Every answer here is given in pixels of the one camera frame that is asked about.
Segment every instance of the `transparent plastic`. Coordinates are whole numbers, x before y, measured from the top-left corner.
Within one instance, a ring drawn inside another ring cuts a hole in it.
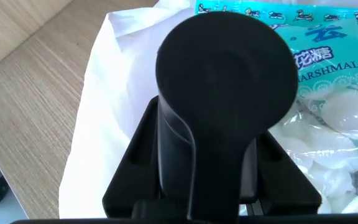
[[[318,213],[358,213],[358,1],[258,1],[286,6],[254,2],[199,0],[195,13],[238,12],[279,28],[276,31],[294,53],[300,88],[290,111],[269,131],[321,194]],[[303,30],[346,35],[307,42],[300,40],[304,33],[297,35]],[[333,54],[316,55],[316,49]],[[314,58],[306,66],[298,63],[302,52]]]

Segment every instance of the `chinese characters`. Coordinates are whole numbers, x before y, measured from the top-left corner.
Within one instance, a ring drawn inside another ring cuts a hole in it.
[[[317,36],[313,39],[314,42],[320,42],[323,40],[329,40],[338,37],[343,38],[347,36],[347,34],[336,31],[340,29],[342,29],[342,27],[339,26],[327,26],[320,29],[309,28],[310,31],[305,33],[305,35],[309,36],[317,34]]]
[[[317,47],[308,50],[301,50],[293,55],[298,70],[306,68],[314,63],[334,58],[333,50],[330,47]]]

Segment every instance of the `white cloth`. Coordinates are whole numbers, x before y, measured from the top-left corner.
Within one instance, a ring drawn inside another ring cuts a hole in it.
[[[166,35],[191,17],[195,0],[109,13],[96,38],[59,192],[60,218],[104,218],[102,197],[150,101],[155,59]],[[353,0],[271,0],[358,7]]]

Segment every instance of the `black mount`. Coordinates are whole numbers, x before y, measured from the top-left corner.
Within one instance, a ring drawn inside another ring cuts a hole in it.
[[[164,196],[160,188],[157,111],[158,97],[155,97],[103,198],[109,218],[186,220],[187,202]],[[248,215],[316,214],[321,204],[319,193],[274,138],[268,132],[263,133],[256,139],[256,146],[258,192],[241,198],[241,203],[248,203]]]

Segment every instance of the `wooden table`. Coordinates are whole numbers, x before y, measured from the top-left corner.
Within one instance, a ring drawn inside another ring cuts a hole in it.
[[[0,62],[0,168],[29,218],[58,217],[83,76],[106,13],[156,2],[74,0]]]

